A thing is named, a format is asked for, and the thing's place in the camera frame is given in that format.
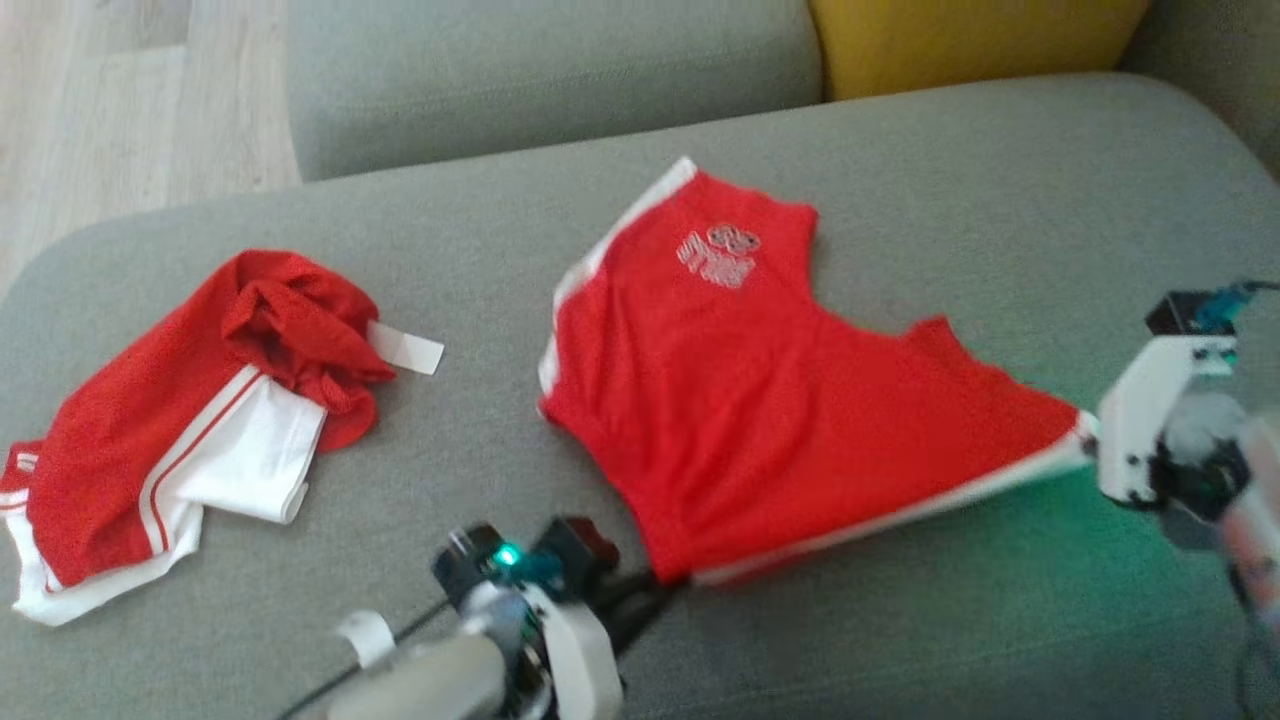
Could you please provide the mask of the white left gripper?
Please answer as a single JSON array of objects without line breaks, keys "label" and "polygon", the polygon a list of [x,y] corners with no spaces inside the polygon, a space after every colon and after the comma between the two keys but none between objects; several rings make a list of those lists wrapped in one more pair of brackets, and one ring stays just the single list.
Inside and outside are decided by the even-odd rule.
[{"label": "white left gripper", "polygon": [[[689,579],[664,582],[653,570],[605,578],[618,564],[618,548],[594,525],[549,525],[530,548],[492,525],[449,533],[431,573],[458,634],[497,652],[481,684],[489,717],[620,717],[614,653],[627,653]],[[594,589],[605,624],[588,602]]]}]

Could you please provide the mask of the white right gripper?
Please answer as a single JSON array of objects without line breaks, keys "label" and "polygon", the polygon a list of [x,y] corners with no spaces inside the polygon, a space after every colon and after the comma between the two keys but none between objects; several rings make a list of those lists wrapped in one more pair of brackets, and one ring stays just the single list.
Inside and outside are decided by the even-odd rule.
[{"label": "white right gripper", "polygon": [[1116,503],[1157,507],[1160,460],[1199,466],[1242,428],[1239,402],[1190,393],[1206,377],[1231,375],[1233,334],[1169,334],[1151,340],[1103,396],[1097,439],[1100,491]]}]

